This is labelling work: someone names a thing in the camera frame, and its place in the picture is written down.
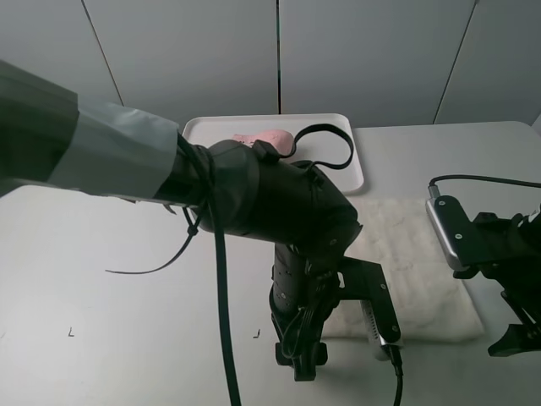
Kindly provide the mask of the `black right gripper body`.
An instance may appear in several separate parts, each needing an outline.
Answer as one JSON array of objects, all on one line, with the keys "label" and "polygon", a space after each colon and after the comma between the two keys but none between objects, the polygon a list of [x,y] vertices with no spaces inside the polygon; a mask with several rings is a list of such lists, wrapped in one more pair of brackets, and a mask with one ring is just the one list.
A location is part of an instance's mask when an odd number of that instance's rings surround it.
[{"label": "black right gripper body", "polygon": [[515,313],[518,324],[488,348],[492,357],[540,350],[540,216],[516,214],[511,219],[480,212],[471,224],[476,233],[474,258],[456,279],[482,274],[502,288],[500,296]]}]

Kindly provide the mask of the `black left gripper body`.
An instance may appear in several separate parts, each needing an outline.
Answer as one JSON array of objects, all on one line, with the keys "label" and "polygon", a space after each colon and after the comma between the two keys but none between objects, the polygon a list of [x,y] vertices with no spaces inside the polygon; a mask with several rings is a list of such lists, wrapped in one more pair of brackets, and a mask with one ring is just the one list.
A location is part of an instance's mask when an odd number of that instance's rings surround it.
[{"label": "black left gripper body", "polygon": [[276,244],[269,295],[278,342],[276,363],[293,369],[295,381],[312,381],[328,360],[321,342],[325,321],[338,305],[340,250],[307,258],[292,246]]}]

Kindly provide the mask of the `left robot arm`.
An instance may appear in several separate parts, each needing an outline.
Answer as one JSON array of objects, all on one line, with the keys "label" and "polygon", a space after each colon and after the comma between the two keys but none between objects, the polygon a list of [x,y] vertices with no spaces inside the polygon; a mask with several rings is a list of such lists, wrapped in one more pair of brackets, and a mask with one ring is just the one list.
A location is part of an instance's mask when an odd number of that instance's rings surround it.
[{"label": "left robot arm", "polygon": [[225,237],[272,242],[276,360],[293,368],[296,381],[312,381],[327,361],[321,331],[337,302],[340,262],[361,225],[323,162],[291,162],[263,140],[194,145],[173,121],[2,63],[1,192],[27,185],[181,206],[193,231],[212,232],[228,374]]}]

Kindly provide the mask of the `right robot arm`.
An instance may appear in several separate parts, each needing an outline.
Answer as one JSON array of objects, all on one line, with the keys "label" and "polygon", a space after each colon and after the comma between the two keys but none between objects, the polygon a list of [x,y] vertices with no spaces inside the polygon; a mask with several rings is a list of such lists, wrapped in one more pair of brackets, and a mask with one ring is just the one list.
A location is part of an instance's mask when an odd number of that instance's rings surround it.
[{"label": "right robot arm", "polygon": [[482,274],[502,288],[500,296],[520,321],[488,348],[492,357],[540,350],[540,213],[511,219],[480,212],[452,235],[460,265],[456,279]]}]

